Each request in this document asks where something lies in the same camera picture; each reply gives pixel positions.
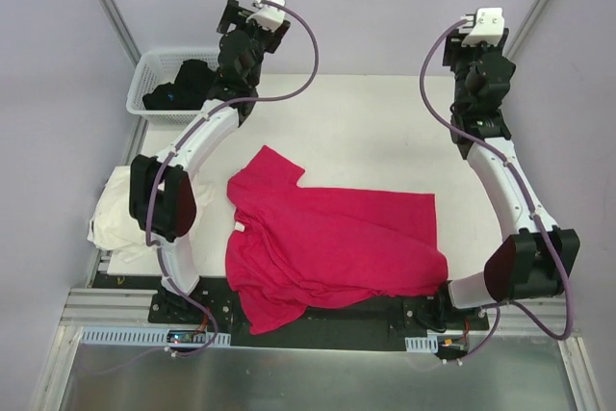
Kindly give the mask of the pink t shirt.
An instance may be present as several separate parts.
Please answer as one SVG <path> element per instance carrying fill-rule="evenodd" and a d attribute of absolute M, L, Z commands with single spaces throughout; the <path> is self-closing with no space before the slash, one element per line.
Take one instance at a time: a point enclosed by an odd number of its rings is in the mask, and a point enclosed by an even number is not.
<path fill-rule="evenodd" d="M 225 257 L 249 331 L 308 308 L 434 295 L 449 277 L 432 193 L 301 187 L 302 167 L 264 146 L 227 183 L 236 226 Z"/>

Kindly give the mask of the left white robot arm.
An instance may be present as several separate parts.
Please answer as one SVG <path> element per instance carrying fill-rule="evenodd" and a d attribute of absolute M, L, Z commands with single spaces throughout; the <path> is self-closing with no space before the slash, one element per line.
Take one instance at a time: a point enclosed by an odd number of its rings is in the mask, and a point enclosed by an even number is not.
<path fill-rule="evenodd" d="M 248 118 L 256 103 L 262 63 L 290 28 L 284 0 L 253 0 L 246 9 L 228 0 L 217 31 L 215 64 L 189 59 L 175 80 L 144 98 L 149 109 L 188 109 L 194 120 L 169 147 L 137 156 L 130 165 L 128 212 L 155 248 L 163 287 L 175 294 L 169 310 L 180 322 L 197 321 L 203 300 L 193 293 L 199 275 L 190 231 L 196 222 L 193 178 L 205 160 Z"/>

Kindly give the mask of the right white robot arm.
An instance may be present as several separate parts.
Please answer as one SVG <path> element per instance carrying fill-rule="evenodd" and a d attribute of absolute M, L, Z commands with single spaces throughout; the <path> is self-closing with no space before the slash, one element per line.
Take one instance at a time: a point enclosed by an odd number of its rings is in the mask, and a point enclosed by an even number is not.
<path fill-rule="evenodd" d="M 460 155 L 479 178 L 497 216 L 501 245 L 483 269 L 444 283 L 433 304 L 434 320 L 452 329 L 468 310 L 513 305 L 544 332 L 563 340 L 573 329 L 570 275 L 580 249 L 578 234 L 561 228 L 528 184 L 501 104 L 516 66 L 502 53 L 507 31 L 474 37 L 460 22 L 451 25 L 434 49 L 444 50 L 443 65 L 454 77 L 450 118 L 424 105 L 449 129 Z M 557 334 L 524 305 L 536 298 L 563 296 L 565 325 Z"/>

